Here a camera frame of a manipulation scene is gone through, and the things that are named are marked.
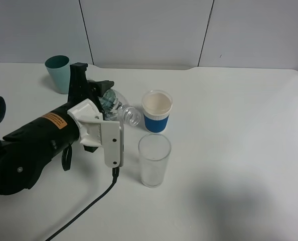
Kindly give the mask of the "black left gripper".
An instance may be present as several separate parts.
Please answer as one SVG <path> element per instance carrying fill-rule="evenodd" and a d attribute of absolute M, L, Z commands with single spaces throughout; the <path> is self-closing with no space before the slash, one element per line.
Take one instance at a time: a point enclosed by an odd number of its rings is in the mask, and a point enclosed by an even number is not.
<path fill-rule="evenodd" d="M 87 63 L 70 65 L 68 102 L 23 125 L 3 137 L 4 158 L 9 161 L 51 160 L 79 138 L 79 129 L 67 111 L 89 99 L 102 108 L 100 98 L 114 86 L 114 81 L 87 80 Z"/>

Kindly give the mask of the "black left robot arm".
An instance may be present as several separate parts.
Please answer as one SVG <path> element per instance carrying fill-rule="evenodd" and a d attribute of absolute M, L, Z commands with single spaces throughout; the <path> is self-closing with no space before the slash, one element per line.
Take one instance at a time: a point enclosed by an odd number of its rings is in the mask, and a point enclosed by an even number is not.
<path fill-rule="evenodd" d="M 114 86 L 113 81 L 86 78 L 86 63 L 70 65 L 68 100 L 60 107 L 7 134 L 0 140 L 0 195 L 32 188 L 43 168 L 59 153 L 62 167 L 71 167 L 71 145 L 79 139 L 78 125 L 67 111 L 91 100 L 104 113 L 99 99 Z"/>

